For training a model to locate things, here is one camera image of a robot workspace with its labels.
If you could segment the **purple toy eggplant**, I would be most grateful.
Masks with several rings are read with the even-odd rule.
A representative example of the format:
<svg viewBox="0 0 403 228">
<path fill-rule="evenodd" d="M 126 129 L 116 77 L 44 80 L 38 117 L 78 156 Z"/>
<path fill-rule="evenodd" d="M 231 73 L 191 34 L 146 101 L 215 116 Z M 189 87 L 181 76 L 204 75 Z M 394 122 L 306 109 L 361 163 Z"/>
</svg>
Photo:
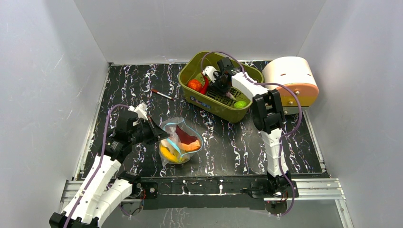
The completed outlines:
<svg viewBox="0 0 403 228">
<path fill-rule="evenodd" d="M 226 92 L 225 96 L 233 101 L 236 101 L 235 96 L 231 92 Z"/>
</svg>

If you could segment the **orange toy papaya slice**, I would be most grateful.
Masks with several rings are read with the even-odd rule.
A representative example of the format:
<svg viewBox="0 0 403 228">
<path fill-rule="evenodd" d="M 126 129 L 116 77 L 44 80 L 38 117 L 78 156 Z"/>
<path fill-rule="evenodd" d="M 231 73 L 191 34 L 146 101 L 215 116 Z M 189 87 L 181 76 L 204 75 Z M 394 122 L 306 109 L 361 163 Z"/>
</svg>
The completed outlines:
<svg viewBox="0 0 403 228">
<path fill-rule="evenodd" d="M 179 126 L 176 126 L 175 133 L 178 135 L 180 141 L 178 146 L 181 150 L 185 152 L 194 152 L 202 147 L 201 141 L 196 136 L 189 135 Z"/>
</svg>

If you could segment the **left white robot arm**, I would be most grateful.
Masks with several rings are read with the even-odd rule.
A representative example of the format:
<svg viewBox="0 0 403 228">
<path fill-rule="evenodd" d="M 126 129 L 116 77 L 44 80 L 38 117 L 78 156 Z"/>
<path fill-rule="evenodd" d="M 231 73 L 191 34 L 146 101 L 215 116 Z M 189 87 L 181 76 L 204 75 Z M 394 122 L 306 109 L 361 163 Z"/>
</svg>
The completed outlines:
<svg viewBox="0 0 403 228">
<path fill-rule="evenodd" d="M 105 220 L 127 197 L 136 198 L 143 191 L 140 177 L 125 171 L 107 188 L 112 176 L 132 152 L 132 146 L 154 144 L 169 134 L 161 129 L 147 114 L 147 105 L 133 107 L 123 105 L 132 112 L 132 118 L 122 127 L 108 129 L 114 105 L 107 113 L 100 153 L 72 200 L 61 213 L 53 213 L 49 219 L 52 228 L 100 228 Z"/>
</svg>

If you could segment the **yellow toy banana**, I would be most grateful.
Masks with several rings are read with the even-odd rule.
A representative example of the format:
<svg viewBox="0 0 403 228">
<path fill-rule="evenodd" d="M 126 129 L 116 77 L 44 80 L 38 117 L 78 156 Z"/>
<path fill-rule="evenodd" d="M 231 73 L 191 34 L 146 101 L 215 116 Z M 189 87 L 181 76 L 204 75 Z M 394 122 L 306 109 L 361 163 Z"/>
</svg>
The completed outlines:
<svg viewBox="0 0 403 228">
<path fill-rule="evenodd" d="M 168 147 L 163 146 L 162 144 L 159 145 L 159 154 L 164 164 L 183 164 L 190 160 L 189 156 L 181 157 L 176 150 L 171 151 Z"/>
</svg>

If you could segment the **olive green plastic basket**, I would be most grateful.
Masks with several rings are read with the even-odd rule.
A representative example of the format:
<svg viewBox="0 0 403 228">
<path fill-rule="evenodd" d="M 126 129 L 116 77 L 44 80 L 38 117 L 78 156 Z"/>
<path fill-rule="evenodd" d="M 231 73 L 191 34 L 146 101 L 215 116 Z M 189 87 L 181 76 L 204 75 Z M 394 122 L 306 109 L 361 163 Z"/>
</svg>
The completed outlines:
<svg viewBox="0 0 403 228">
<path fill-rule="evenodd" d="M 231 86 L 229 92 L 235 96 L 236 101 L 244 100 L 248 103 L 245 108 L 236 109 L 233 106 L 236 101 L 233 101 L 226 96 L 221 96 L 217 92 L 213 91 L 210 85 L 210 80 L 209 88 L 205 95 L 201 94 L 200 92 L 196 92 L 187 86 L 191 79 L 197 79 L 202 85 L 204 85 L 205 82 L 202 71 L 207 66 L 213 66 L 219 70 L 217 61 L 223 58 L 225 58 L 225 56 L 218 53 L 209 54 L 207 51 L 196 54 L 179 73 L 179 82 L 182 86 L 186 101 L 230 123 L 237 123 L 244 118 L 246 112 L 252 104 L 251 99 L 247 98 L 245 93 Z M 236 63 L 234 60 L 231 61 L 235 67 L 240 68 L 238 63 Z"/>
</svg>

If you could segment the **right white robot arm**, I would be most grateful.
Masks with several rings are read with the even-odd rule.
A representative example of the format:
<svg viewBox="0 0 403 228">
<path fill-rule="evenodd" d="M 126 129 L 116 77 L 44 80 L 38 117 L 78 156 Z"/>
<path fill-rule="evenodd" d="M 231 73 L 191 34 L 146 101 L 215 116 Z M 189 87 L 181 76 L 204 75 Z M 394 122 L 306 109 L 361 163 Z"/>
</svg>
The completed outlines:
<svg viewBox="0 0 403 228">
<path fill-rule="evenodd" d="M 229 57 L 217 62 L 218 68 L 202 67 L 202 75 L 211 81 L 211 86 L 220 94 L 236 88 L 250 101 L 250 109 L 255 128 L 260 131 L 267 157 L 267 179 L 254 181 L 241 190 L 253 198 L 297 197 L 297 189 L 284 161 L 282 138 L 285 121 L 280 93 L 269 90 L 262 83 L 253 80 L 242 64 L 235 67 Z"/>
</svg>

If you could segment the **clear zip top bag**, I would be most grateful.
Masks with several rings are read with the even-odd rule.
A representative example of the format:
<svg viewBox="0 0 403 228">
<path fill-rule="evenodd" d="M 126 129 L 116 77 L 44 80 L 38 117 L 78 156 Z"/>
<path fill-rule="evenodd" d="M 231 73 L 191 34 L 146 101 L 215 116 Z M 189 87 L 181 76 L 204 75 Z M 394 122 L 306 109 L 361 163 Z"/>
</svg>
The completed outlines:
<svg viewBox="0 0 403 228">
<path fill-rule="evenodd" d="M 160 127 L 169 137 L 159 142 L 162 165 L 184 164 L 203 148 L 202 137 L 182 117 L 163 121 Z"/>
</svg>

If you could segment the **red toy chili pepper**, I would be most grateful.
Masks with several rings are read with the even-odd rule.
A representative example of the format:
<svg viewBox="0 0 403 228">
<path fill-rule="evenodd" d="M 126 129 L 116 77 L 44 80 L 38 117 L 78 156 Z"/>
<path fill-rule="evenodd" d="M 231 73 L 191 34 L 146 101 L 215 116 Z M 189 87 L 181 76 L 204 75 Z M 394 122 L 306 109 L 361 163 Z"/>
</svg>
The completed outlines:
<svg viewBox="0 0 403 228">
<path fill-rule="evenodd" d="M 205 95 L 208 91 L 209 88 L 209 78 L 207 76 L 203 76 L 204 79 L 204 86 L 202 87 L 202 89 L 200 90 L 200 93 Z"/>
</svg>

